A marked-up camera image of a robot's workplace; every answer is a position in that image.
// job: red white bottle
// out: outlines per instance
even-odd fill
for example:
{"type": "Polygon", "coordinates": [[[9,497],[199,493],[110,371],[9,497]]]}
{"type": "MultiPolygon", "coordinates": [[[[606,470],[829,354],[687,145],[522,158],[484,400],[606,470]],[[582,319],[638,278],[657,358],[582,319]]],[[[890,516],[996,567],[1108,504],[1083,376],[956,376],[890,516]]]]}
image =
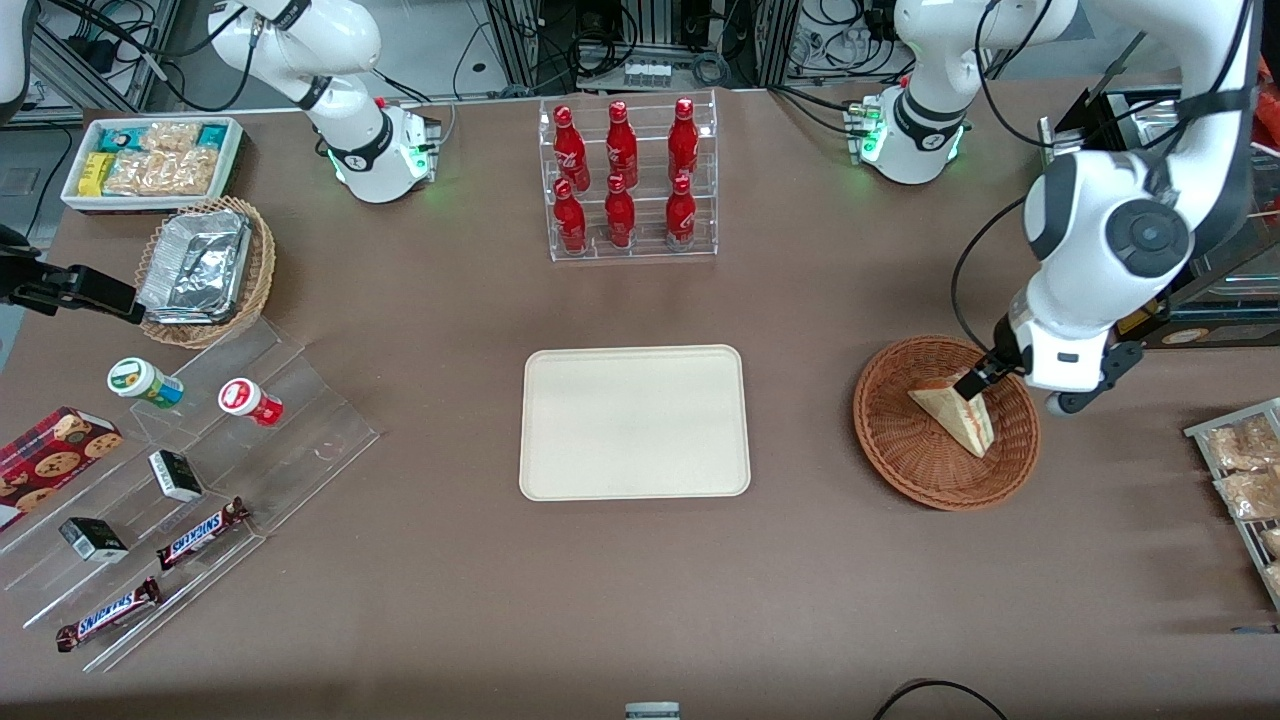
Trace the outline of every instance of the red white bottle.
{"type": "Polygon", "coordinates": [[[694,214],[698,202],[689,193],[689,176],[681,173],[671,183],[671,197],[667,199],[667,247],[684,252],[694,243],[694,214]]]}
{"type": "Polygon", "coordinates": [[[609,176],[609,196],[604,199],[604,214],[609,219],[609,242],[620,250],[631,247],[636,234],[636,204],[631,200],[626,178],[621,173],[609,176]]]}
{"type": "Polygon", "coordinates": [[[698,127],[694,126],[694,101],[689,97],[676,100],[676,122],[667,136],[667,174],[676,182],[680,173],[694,177],[698,169],[698,127]]]}
{"type": "Polygon", "coordinates": [[[552,111],[556,119],[556,164],[561,176],[573,183],[575,192],[591,187],[591,172],[586,169],[586,143],[573,127],[573,111],[559,105],[552,111]]]}
{"type": "Polygon", "coordinates": [[[636,150],[636,131],[627,119],[627,104],[609,102],[609,135],[604,138],[609,154],[609,174],[621,174],[627,187],[640,182],[640,156],[636,150]]]}
{"type": "Polygon", "coordinates": [[[582,213],[582,204],[573,197],[573,186],[566,178],[556,178],[552,186],[556,191],[556,205],[552,213],[556,215],[556,231],[559,233],[561,245],[570,255],[586,252],[586,215],[582,213]]]}

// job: white plastic tray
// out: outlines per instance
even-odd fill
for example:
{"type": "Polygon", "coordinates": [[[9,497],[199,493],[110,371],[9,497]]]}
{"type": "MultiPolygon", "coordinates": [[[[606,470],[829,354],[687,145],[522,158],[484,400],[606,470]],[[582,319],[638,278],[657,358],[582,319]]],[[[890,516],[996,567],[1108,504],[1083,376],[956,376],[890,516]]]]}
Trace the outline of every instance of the white plastic tray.
{"type": "Polygon", "coordinates": [[[732,347],[544,350],[525,364],[529,500],[723,497],[750,482],[732,347]]]}
{"type": "Polygon", "coordinates": [[[110,120],[93,120],[84,128],[84,137],[76,151],[76,160],[67,173],[67,182],[63,183],[63,202],[68,208],[74,208],[81,213],[155,213],[164,210],[177,210],[195,205],[202,200],[221,197],[230,182],[232,169],[236,165],[236,155],[239,151],[241,138],[244,131],[241,124],[228,115],[163,115],[155,118],[115,118],[110,120]],[[154,122],[173,123],[201,123],[206,126],[227,126],[227,136],[223,146],[218,151],[218,165],[214,167],[214,179],[209,183],[209,192],[205,195],[165,195],[155,197],[122,197],[122,196],[82,196],[77,192],[81,173],[84,172],[84,160],[88,154],[97,147],[102,132],[108,129],[134,128],[147,126],[154,122]]]}

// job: small black box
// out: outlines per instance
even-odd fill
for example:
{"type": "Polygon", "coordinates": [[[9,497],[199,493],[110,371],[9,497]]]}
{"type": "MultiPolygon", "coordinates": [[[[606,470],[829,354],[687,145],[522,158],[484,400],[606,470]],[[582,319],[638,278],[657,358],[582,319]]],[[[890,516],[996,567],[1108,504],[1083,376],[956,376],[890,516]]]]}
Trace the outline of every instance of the small black box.
{"type": "Polygon", "coordinates": [[[116,562],[129,551],[111,530],[111,525],[96,518],[69,518],[58,532],[84,560],[116,562]]]}
{"type": "Polygon", "coordinates": [[[191,502],[200,500],[204,491],[200,489],[200,480],[196,479],[191,462],[177,452],[157,450],[151,454],[151,473],[160,483],[160,492],[174,500],[191,502]]]}

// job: snickers bar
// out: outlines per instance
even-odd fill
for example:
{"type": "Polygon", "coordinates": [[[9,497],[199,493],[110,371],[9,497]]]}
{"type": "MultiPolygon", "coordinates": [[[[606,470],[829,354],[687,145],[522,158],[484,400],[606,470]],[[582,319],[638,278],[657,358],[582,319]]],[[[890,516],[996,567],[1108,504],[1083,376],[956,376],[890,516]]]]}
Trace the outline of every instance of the snickers bar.
{"type": "Polygon", "coordinates": [[[223,506],[215,515],[187,530],[187,534],[173,541],[173,544],[164,550],[157,550],[160,556],[160,570],[170,570],[174,565],[200,552],[214,538],[232,529],[236,523],[248,518],[244,502],[237,497],[223,506]]]}
{"type": "Polygon", "coordinates": [[[160,605],[161,602],[164,598],[160,597],[160,585],[156,584],[155,578],[147,578],[137,589],[125,593],[120,600],[74,625],[64,625],[58,630],[58,652],[70,652],[99,630],[123,620],[125,615],[132,615],[140,607],[160,605]]]}

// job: teal snack package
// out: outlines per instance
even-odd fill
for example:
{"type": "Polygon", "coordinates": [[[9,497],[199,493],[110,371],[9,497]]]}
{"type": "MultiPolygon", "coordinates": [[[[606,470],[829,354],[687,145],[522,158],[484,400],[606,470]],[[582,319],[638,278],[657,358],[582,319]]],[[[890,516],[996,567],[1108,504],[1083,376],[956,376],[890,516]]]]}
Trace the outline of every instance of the teal snack package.
{"type": "Polygon", "coordinates": [[[227,126],[205,126],[200,131],[200,140],[196,143],[218,149],[223,146],[223,140],[225,137],[227,126]]]}
{"type": "Polygon", "coordinates": [[[142,136],[147,128],[115,128],[102,131],[97,143],[100,152],[119,152],[120,150],[142,150],[142,136]]]}

